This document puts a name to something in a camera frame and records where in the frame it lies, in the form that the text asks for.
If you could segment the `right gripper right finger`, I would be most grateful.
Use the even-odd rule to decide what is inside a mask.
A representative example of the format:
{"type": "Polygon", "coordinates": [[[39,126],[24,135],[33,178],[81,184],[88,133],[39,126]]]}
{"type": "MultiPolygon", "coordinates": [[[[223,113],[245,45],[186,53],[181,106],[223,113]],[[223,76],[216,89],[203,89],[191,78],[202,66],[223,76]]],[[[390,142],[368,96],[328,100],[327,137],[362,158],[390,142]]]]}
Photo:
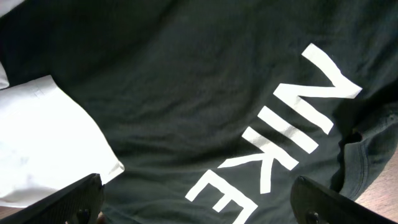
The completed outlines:
{"type": "Polygon", "coordinates": [[[290,204],[298,224],[397,224],[304,176],[296,178],[290,204]]]}

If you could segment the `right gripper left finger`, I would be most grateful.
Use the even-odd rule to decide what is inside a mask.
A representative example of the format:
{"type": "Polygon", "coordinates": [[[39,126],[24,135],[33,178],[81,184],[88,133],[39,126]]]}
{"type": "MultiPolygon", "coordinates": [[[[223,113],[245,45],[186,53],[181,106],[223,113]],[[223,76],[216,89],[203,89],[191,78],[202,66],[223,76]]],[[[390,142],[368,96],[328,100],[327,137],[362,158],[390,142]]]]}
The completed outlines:
{"type": "Polygon", "coordinates": [[[101,177],[90,174],[1,219],[1,224],[96,224],[103,202],[101,177]]]}

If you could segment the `white t-shirt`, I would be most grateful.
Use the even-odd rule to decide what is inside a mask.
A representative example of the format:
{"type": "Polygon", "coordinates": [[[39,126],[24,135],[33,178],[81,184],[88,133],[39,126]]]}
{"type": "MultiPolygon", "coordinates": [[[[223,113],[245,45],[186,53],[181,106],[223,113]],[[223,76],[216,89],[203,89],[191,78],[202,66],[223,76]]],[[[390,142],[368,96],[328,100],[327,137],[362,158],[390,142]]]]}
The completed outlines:
{"type": "Polygon", "coordinates": [[[114,52],[106,1],[1,2],[1,205],[26,208],[89,174],[124,172],[84,95],[114,52]]]}

